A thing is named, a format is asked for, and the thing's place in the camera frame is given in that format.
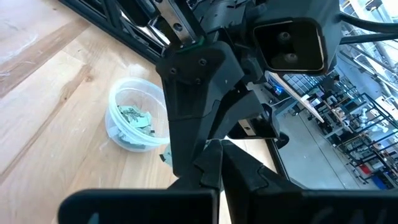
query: clear plastic bowl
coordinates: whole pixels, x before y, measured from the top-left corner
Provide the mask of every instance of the clear plastic bowl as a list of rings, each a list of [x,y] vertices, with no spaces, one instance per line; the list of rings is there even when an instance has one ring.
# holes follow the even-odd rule
[[[136,106],[142,112],[149,112],[152,116],[154,136],[146,135],[132,127],[122,116],[118,106]],[[140,78],[125,78],[116,82],[109,94],[105,126],[109,137],[128,151],[146,152],[168,144],[169,122],[163,90]]]

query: wooden surface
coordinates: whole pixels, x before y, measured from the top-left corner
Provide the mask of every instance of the wooden surface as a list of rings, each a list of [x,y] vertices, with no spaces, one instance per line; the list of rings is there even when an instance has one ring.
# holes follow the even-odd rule
[[[0,220],[56,223],[60,202],[87,188],[166,188],[159,159],[108,136],[111,85],[154,66],[57,1],[0,1]],[[275,170],[264,141],[236,144]],[[222,223],[229,223],[222,198]]]
[[[317,110],[308,102],[307,99],[303,99],[301,96],[299,96],[296,91],[294,91],[281,77],[278,76],[278,74],[269,72],[270,76],[277,82],[279,83],[285,91],[289,93],[290,96],[295,98],[301,105],[303,105],[314,117],[316,117],[318,120],[320,120],[322,123],[324,120],[322,117],[319,115]]]

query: white cable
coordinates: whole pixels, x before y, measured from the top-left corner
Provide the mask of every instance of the white cable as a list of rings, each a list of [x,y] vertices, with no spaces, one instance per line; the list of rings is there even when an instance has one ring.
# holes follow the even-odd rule
[[[290,96],[290,97],[288,97],[288,98],[286,98],[286,99],[283,99],[283,100],[279,101],[278,103],[275,103],[275,104],[273,104],[273,105],[269,105],[269,106],[276,106],[276,105],[278,105],[279,103],[281,103],[281,102],[285,102],[286,100],[288,100],[288,99],[290,99],[290,98],[291,98],[291,96]]]

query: black plastic housing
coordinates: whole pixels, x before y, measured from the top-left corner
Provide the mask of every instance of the black plastic housing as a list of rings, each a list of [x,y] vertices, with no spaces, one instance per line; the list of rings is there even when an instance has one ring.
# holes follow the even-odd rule
[[[268,1],[251,27],[259,59],[272,72],[326,74],[342,38],[339,13],[335,0]]]

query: warehouse floor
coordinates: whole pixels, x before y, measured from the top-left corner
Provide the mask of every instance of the warehouse floor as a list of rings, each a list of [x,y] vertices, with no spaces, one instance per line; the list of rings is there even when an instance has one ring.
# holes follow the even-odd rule
[[[377,189],[354,177],[344,156],[323,138],[315,120],[286,114],[279,118],[280,130],[290,137],[280,156],[291,178],[310,189]]]

